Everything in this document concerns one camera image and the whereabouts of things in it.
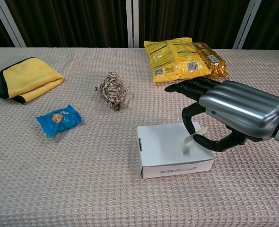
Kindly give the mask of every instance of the gold snack package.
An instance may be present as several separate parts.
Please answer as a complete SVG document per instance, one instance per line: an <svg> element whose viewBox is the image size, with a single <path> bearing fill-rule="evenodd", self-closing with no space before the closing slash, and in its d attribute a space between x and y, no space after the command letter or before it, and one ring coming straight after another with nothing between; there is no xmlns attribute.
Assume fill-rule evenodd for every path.
<svg viewBox="0 0 279 227"><path fill-rule="evenodd" d="M144 41L154 82L192 79L211 73L196 52L191 38Z"/></svg>
<svg viewBox="0 0 279 227"><path fill-rule="evenodd" d="M218 79L230 76L227 63L219 54L217 54L205 43L193 43L193 45L196 47L196 52L205 61L208 69L212 70L211 74L207 77L211 79Z"/></svg>

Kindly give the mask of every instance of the cookie image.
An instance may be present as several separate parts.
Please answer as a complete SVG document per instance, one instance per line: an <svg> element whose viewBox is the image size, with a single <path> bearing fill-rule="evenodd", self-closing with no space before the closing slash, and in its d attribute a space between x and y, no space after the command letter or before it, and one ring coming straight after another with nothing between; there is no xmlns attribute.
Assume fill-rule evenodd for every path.
<svg viewBox="0 0 279 227"><path fill-rule="evenodd" d="M60 123L63 115L61 113L54 113L53 115L51 115L51 118L54 123Z"/></svg>

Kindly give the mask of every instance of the blue snack packet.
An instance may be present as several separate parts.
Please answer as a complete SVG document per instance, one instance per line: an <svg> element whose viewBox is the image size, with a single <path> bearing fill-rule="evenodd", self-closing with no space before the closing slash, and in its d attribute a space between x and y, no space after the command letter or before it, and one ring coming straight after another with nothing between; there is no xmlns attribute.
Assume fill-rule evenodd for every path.
<svg viewBox="0 0 279 227"><path fill-rule="evenodd" d="M44 116L36 117L47 138L50 138L57 133L70 129L81 122L81 117L78 112L68 105L64 109L52 111Z"/></svg>

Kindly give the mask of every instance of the background wall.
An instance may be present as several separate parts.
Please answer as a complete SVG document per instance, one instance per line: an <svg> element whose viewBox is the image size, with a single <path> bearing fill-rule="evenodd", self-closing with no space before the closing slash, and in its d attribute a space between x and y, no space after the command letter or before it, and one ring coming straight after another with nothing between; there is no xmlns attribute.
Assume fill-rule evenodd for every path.
<svg viewBox="0 0 279 227"><path fill-rule="evenodd" d="M254 0L2 1L27 47L128 47L130 3L133 9L138 6L138 25L131 30L138 28L134 39L140 47L144 40L192 37L212 48L230 49ZM0 47L13 46L0 20ZM279 0L261 1L242 48L279 49Z"/></svg>

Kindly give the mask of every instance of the barcode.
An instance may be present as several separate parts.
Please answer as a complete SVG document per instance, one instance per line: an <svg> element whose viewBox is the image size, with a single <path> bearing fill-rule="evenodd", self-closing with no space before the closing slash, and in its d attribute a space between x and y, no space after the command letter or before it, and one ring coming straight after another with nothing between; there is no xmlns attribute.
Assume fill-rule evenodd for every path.
<svg viewBox="0 0 279 227"><path fill-rule="evenodd" d="M160 76L164 74L163 69L156 70L154 73L156 76Z"/></svg>
<svg viewBox="0 0 279 227"><path fill-rule="evenodd" d="M215 57L214 55L208 55L207 57L208 57L213 63L219 62L219 60L217 59L217 57Z"/></svg>
<svg viewBox="0 0 279 227"><path fill-rule="evenodd" d="M189 62L187 63L187 68L189 72L198 70L198 62Z"/></svg>

